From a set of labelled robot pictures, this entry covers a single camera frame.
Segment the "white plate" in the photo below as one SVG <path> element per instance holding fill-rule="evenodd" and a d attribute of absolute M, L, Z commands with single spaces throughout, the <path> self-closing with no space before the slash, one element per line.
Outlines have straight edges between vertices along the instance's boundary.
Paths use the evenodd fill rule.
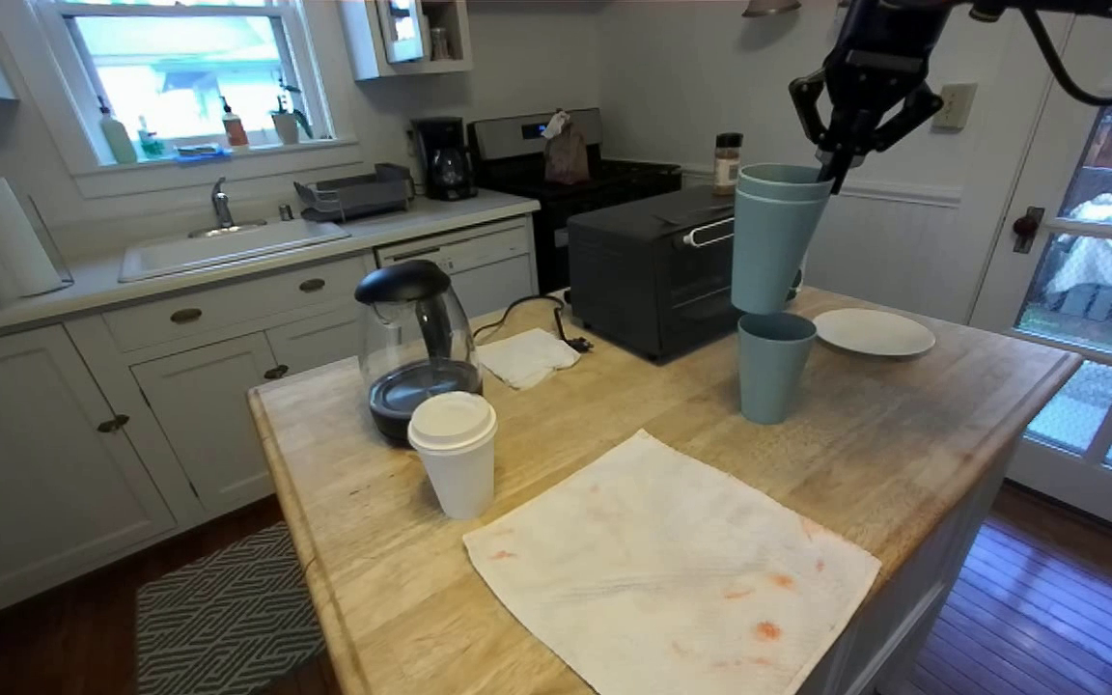
<path fill-rule="evenodd" d="M 819 338 L 861 356 L 922 356 L 937 345 L 932 328 L 882 309 L 830 309 L 815 325 Z"/>

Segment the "wooden floor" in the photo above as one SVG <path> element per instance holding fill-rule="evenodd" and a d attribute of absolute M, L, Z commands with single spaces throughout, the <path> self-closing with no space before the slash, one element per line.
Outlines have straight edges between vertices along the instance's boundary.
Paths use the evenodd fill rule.
<path fill-rule="evenodd" d="M 279 521 L 261 502 L 0 612 L 0 695 L 136 691 L 136 591 Z M 272 695 L 336 691 L 327 659 Z M 1003 485 L 905 695 L 1112 691 L 1112 529 Z"/>

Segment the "kitchen sink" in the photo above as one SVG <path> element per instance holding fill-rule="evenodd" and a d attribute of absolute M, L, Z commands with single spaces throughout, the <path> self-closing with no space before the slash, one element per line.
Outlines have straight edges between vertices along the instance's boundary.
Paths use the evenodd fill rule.
<path fill-rule="evenodd" d="M 345 238 L 346 231 L 336 225 L 256 225 L 256 229 L 223 229 L 210 237 L 182 237 L 164 242 L 140 242 L 125 249 L 125 283 L 157 277 L 157 274 L 184 274 L 196 266 L 241 262 L 256 256 L 279 256 L 294 248 L 312 248 L 327 238 Z"/>

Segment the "white cup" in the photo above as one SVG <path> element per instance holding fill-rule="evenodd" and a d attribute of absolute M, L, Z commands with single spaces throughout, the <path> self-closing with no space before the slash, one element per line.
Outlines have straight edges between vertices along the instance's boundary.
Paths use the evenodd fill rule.
<path fill-rule="evenodd" d="M 493 410 L 478 394 L 435 394 L 411 418 L 445 518 L 475 518 L 493 494 Z"/>

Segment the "napkin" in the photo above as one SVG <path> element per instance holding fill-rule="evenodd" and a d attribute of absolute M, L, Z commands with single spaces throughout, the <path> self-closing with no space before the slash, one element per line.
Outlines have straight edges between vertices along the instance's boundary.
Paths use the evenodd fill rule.
<path fill-rule="evenodd" d="M 546 328 L 530 328 L 475 352 L 478 367 L 493 369 L 519 388 L 546 383 L 556 367 L 572 367 L 574 359 L 578 352 Z"/>
<path fill-rule="evenodd" d="M 795 691 L 878 558 L 647 431 L 462 535 L 596 691 Z"/>

